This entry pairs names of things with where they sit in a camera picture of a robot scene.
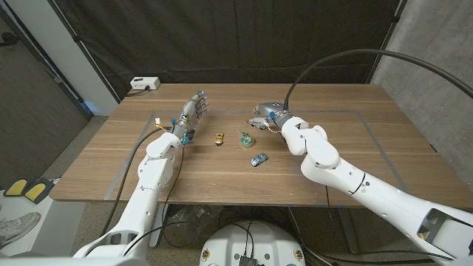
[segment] shoe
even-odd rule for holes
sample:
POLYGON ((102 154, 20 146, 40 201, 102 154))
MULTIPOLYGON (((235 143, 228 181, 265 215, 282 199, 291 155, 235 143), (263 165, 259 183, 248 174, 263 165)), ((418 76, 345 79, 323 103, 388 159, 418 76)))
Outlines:
POLYGON ((25 214, 18 219, 0 224, 0 245, 10 244, 31 231, 38 223, 41 215, 39 213, 25 214))

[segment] yellow foot pedal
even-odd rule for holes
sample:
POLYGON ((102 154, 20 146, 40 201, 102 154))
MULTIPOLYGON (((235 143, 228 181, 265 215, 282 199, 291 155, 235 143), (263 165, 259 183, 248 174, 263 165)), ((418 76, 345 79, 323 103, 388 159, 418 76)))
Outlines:
POLYGON ((53 186, 53 182, 45 178, 40 178, 31 186, 28 186, 24 190, 23 195, 35 204, 38 204, 50 193, 53 186))
POLYGON ((16 180, 9 188, 5 189, 3 195, 5 197, 18 197, 23 196, 22 192, 25 188, 28 187, 31 183, 35 182, 37 177, 33 176, 24 176, 19 180, 16 180))

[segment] black curtain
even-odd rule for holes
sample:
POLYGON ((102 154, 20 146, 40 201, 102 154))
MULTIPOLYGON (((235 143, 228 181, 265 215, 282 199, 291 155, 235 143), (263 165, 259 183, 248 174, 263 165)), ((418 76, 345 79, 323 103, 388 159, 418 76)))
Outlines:
MULTIPOLYGON (((56 0, 123 99, 163 83, 293 83, 317 59, 380 48, 398 0, 56 0)), ((307 83, 365 83, 375 55, 341 58, 307 83)))

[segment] cable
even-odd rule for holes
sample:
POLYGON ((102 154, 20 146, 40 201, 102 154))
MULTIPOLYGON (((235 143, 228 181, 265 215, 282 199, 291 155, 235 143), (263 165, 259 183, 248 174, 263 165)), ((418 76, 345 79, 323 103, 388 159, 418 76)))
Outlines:
POLYGON ((230 219, 240 219, 240 220, 248 220, 249 218, 248 217, 243 217, 243 216, 233 216, 233 217, 229 217, 227 219, 225 219, 225 224, 228 224, 228 220, 230 219))
POLYGON ((300 82, 301 79, 303 79, 303 77, 305 77, 309 73, 310 70, 330 60, 344 57, 346 55, 358 55, 358 54, 387 55, 393 58, 398 58, 404 61, 411 62, 420 67, 423 67, 424 69, 434 72, 435 74, 441 76, 442 78, 445 78, 446 80, 450 81, 450 83, 455 85, 458 89, 461 89, 463 92, 465 92, 470 98, 473 98, 473 89, 470 86, 468 86, 466 83, 464 83, 463 81, 461 81, 459 78, 455 77, 454 75, 448 73, 447 71, 441 69, 438 66, 434 66, 431 63, 427 63, 425 61, 422 61, 421 59, 413 58, 412 56, 404 55, 399 52, 376 50, 376 49, 356 49, 356 50, 348 50, 345 52, 339 52, 339 53, 336 53, 335 55, 327 56, 326 58, 320 59, 317 62, 311 64, 306 70, 304 70, 303 73, 301 73, 299 77, 297 77, 296 81, 294 81, 293 85, 290 87, 289 91, 287 92, 286 98, 284 100, 284 110, 289 109, 289 96, 294 90, 294 87, 297 85, 298 82, 300 82))
POLYGON ((291 211, 290 207, 288 206, 287 208, 289 209, 290 215, 293 217, 294 225, 296 225, 297 233, 299 233, 299 238, 301 239, 301 243, 302 243, 303 245, 305 245, 304 240, 302 239, 301 231, 299 230, 299 226, 297 225, 296 218, 294 217, 294 214, 293 214, 293 212, 291 211))
MULTIPOLYGON (((250 226, 253 223, 253 220, 250 221, 250 224, 248 225, 247 231, 246 231, 246 242, 245 242, 245 256, 246 256, 246 247, 248 246, 248 233, 250 233, 250 226)), ((251 248, 251 258, 253 258, 253 247, 251 248)))
MULTIPOLYGON (((277 207, 274 207, 274 206, 268 206, 268 207, 277 210, 278 212, 280 212, 282 214, 282 216, 284 216, 284 218, 286 220, 286 223, 278 223, 279 227, 287 228, 288 231, 291 230, 291 233, 295 232, 294 225, 292 224, 292 222, 290 222, 289 217, 287 216, 287 214, 284 211, 282 211, 280 208, 277 208, 277 207)), ((270 217, 270 222, 273 222, 273 223, 277 222, 277 218, 275 218, 274 216, 271 216, 270 217)))
POLYGON ((227 218, 227 219, 225 220, 225 224, 226 224, 226 221, 227 221, 228 219, 230 219, 230 218, 242 218, 242 219, 247 219, 246 215, 240 216, 241 214, 239 214, 237 211, 234 211, 234 210, 231 210, 231 209, 226 209, 226 210, 223 210, 223 211, 220 213, 220 215, 219 215, 219 223, 218 223, 219 228, 222 228, 222 223, 221 223, 221 221, 222 221, 222 215, 223 215, 225 212, 227 212, 227 211, 232 211, 232 212, 234 212, 234 213, 235 213, 236 215, 238 215, 238 216, 233 216, 233 217, 227 218))
MULTIPOLYGON (((165 206, 166 206, 166 204, 168 204, 169 198, 171 197, 171 193, 172 193, 172 191, 173 191, 173 189, 174 189, 174 187, 175 187, 175 185, 176 185, 176 183, 177 183, 177 179, 179 179, 180 171, 181 171, 181 169, 183 168, 183 162, 184 162, 184 147, 185 147, 185 146, 183 146, 183 155, 182 155, 181 160, 180 160, 179 171, 177 172, 176 180, 174 181, 174 184, 172 184, 171 190, 169 191, 169 194, 168 194, 168 196, 166 197, 166 201, 164 202, 164 205, 165 205, 165 206)), ((161 215, 163 225, 164 225, 164 210, 165 210, 165 209, 166 209, 166 208, 163 208, 163 213, 162 213, 162 215, 161 215)), ((173 248, 184 248, 184 247, 186 247, 186 246, 188 246, 188 245, 192 245, 192 244, 194 244, 194 243, 197 241, 197 239, 199 238, 199 230, 198 230, 199 228, 197 228, 197 237, 196 237, 196 239, 194 239, 194 241, 192 241, 191 243, 186 244, 186 245, 175 245, 175 244, 173 244, 173 243, 171 243, 171 242, 169 241, 168 237, 166 236, 166 231, 165 231, 164 229, 165 229, 165 225, 163 226, 163 236, 164 236, 164 239, 165 239, 165 240, 168 242, 168 244, 170 244, 170 246, 172 246, 173 248)))
POLYGON ((248 229, 242 227, 241 225, 237 225, 237 224, 232 224, 232 225, 238 226, 239 228, 245 230, 247 234, 250 234, 250 238, 251 238, 251 258, 253 258, 254 242, 253 242, 253 236, 251 235, 250 231, 249 231, 248 229))
POLYGON ((452 258, 449 258, 448 256, 442 256, 435 253, 415 251, 415 250, 380 250, 380 251, 361 252, 361 253, 357 253, 356 255, 370 255, 370 254, 382 254, 382 253, 414 253, 414 254, 423 254, 427 256, 435 256, 435 257, 446 259, 446 260, 454 260, 452 258))
MULTIPOLYGON (((330 208, 330 201, 328 199, 328 187, 325 186, 325 191, 327 192, 327 203, 328 203, 328 214, 330 215, 330 223, 332 224, 332 232, 333 234, 335 235, 335 225, 333 224, 333 218, 332 218, 332 212, 330 211, 331 208, 330 208)), ((448 259, 448 260, 452 260, 452 258, 449 258, 447 256, 442 256, 442 255, 438 255, 438 254, 435 254, 435 253, 430 253, 430 252, 424 252, 424 251, 415 251, 415 250, 380 250, 380 251, 368 251, 368 252, 358 252, 358 253, 351 253, 351 252, 347 252, 345 249, 343 249, 340 245, 340 242, 338 241, 338 239, 336 238, 336 241, 337 241, 337 244, 338 244, 338 248, 340 248, 341 251, 343 251, 344 253, 346 253, 347 255, 370 255, 370 254, 382 254, 382 253, 414 253, 414 254, 423 254, 423 255, 427 255, 427 256, 436 256, 436 257, 439 257, 439 258, 442 258, 442 259, 448 259)))
POLYGON ((319 259, 321 262, 325 263, 326 265, 332 266, 332 264, 331 264, 330 262, 328 262, 328 261, 326 261, 324 258, 320 257, 320 256, 317 255, 315 252, 314 252, 314 253, 310 253, 310 255, 314 256, 316 259, 319 259))
MULTIPOLYGON (((197 229, 197 235, 199 235, 199 228, 193 223, 193 222, 172 222, 170 224, 167 224, 166 226, 169 226, 169 225, 176 225, 176 224, 182 224, 182 223, 190 223, 192 224, 193 226, 196 227, 197 229)), ((126 254, 128 254, 128 252, 141 240, 143 239, 145 236, 148 236, 149 234, 153 233, 154 231, 158 231, 160 229, 163 229, 164 228, 164 225, 163 226, 160 226, 158 228, 155 228, 147 233, 144 233, 144 235, 140 236, 126 251, 125 253, 122 255, 122 256, 126 256, 126 254)))
POLYGON ((409 259, 409 260, 401 260, 401 261, 388 261, 388 262, 366 262, 366 261, 353 261, 349 259, 340 259, 340 258, 335 258, 332 256, 328 256, 322 253, 317 253, 305 245, 301 245, 307 252, 309 252, 310 255, 315 256, 316 258, 319 258, 320 256, 326 257, 328 259, 332 259, 337 262, 344 262, 344 263, 353 263, 353 264, 360 264, 360 265, 405 265, 405 264, 420 264, 420 263, 432 263, 434 262, 431 259, 409 259))
POLYGON ((121 180, 120 189, 118 189, 117 198, 115 199, 115 202, 113 203, 113 207, 112 207, 112 210, 110 211, 109 218, 108 218, 107 221, 105 222, 105 225, 104 225, 104 227, 103 227, 103 229, 102 229, 101 236, 103 236, 103 235, 106 233, 106 229, 109 227, 110 221, 112 221, 113 214, 115 213, 115 209, 117 208, 118 201, 120 200, 121 191, 123 190, 123 186, 125 185, 126 175, 128 174, 128 170, 130 169, 130 166, 132 165, 133 157, 135 157, 135 154, 136 154, 136 151, 138 150, 138 147, 140 147, 141 143, 143 143, 143 141, 145 141, 145 139, 147 139, 149 136, 151 136, 152 134, 154 134, 155 132, 158 132, 158 131, 160 131, 160 130, 161 130, 161 129, 158 128, 158 129, 155 129, 155 130, 149 132, 149 133, 148 133, 145 137, 143 137, 143 138, 135 145, 135 147, 133 148, 132 156, 130 157, 129 162, 128 162, 128 164, 126 165, 125 174, 123 174, 123 178, 122 178, 122 180, 121 180))
POLYGON ((146 85, 145 89, 140 90, 139 92, 129 93, 129 94, 125 95, 125 97, 139 96, 139 95, 142 95, 142 94, 144 94, 145 92, 148 92, 148 91, 149 91, 149 85, 146 85))
POLYGON ((272 130, 269 126, 267 126, 267 128, 271 133, 281 133, 281 130, 272 130))

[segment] gray wall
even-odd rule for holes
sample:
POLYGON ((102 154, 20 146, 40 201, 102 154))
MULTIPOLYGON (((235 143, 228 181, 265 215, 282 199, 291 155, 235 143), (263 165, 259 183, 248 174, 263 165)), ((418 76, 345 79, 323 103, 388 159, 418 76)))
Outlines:
MULTIPOLYGON (((473 86, 473 1, 409 0, 387 50, 428 61, 473 86)), ((372 83, 383 86, 473 191, 473 99, 393 58, 382 58, 372 83)))

